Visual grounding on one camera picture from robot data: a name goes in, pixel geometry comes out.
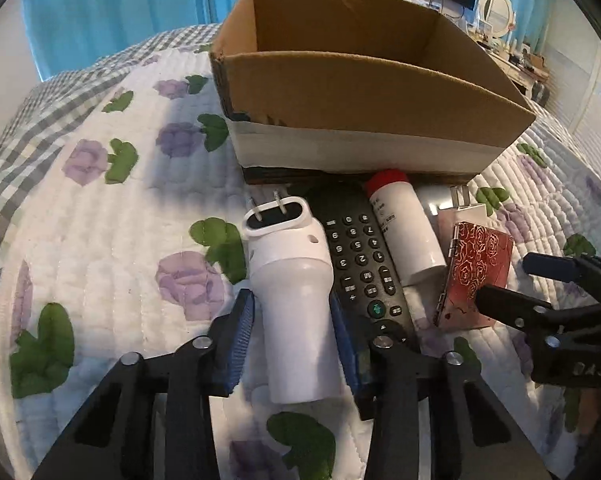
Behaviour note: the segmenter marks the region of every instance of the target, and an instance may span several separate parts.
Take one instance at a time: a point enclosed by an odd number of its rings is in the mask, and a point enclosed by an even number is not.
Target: tv remote control
[[[333,290],[343,308],[372,319],[392,320],[420,352],[407,300],[369,200],[354,183],[330,183],[305,194],[323,225],[333,263]]]

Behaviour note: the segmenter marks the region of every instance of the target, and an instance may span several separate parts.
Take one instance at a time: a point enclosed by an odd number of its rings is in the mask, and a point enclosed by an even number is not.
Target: white bottle
[[[414,285],[445,269],[436,234],[407,175],[380,171],[365,187],[400,284]]]
[[[249,226],[253,212],[243,220],[249,279],[263,311],[270,399],[292,404],[338,397],[342,383],[329,309],[333,267],[325,231],[302,198],[280,202],[288,210],[300,204],[300,216],[262,228]],[[264,215],[278,207],[271,202],[258,209]]]

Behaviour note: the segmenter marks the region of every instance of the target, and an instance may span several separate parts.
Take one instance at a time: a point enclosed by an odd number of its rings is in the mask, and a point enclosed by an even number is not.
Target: bedsheet
[[[196,50],[213,39],[218,27],[216,23],[162,32],[90,68],[58,74],[32,90],[0,137],[0,276],[26,199],[71,133],[136,65],[149,62],[165,48]],[[1,432],[0,461],[11,472]]]
[[[564,129],[538,112],[470,189],[487,203],[490,226],[515,240],[507,286],[569,308],[591,298],[527,276],[521,258],[601,255],[601,181]],[[17,479],[29,478],[121,354],[173,351],[248,286],[245,264],[206,258],[229,236],[204,233],[219,222],[233,232],[247,198],[264,202],[272,190],[245,186],[221,115],[204,52],[152,56],[74,132],[24,212],[0,282],[0,425]],[[424,351],[475,355],[546,464],[564,476],[579,442],[578,392],[533,384],[520,333],[501,324],[439,333],[429,322],[438,294],[432,282],[405,288]],[[46,346],[50,334],[64,350]],[[46,366],[27,361],[32,349]],[[212,399],[212,417],[224,479],[363,476],[371,423],[359,420],[346,388],[339,399],[269,402],[259,312],[242,382],[229,399]],[[291,449],[285,433],[296,435]],[[421,458],[426,465],[426,447]]]

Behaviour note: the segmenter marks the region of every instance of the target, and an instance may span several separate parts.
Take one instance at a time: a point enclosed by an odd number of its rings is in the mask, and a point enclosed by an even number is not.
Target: oval mirror
[[[480,0],[480,19],[491,25],[491,33],[501,38],[509,32],[513,23],[511,0]]]

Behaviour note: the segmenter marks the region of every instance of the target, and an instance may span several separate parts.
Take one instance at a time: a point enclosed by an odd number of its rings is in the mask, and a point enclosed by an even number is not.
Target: red patterned case
[[[508,234],[470,222],[455,225],[447,285],[433,321],[441,330],[493,326],[495,320],[475,307],[475,294],[483,285],[507,285],[512,250]]]

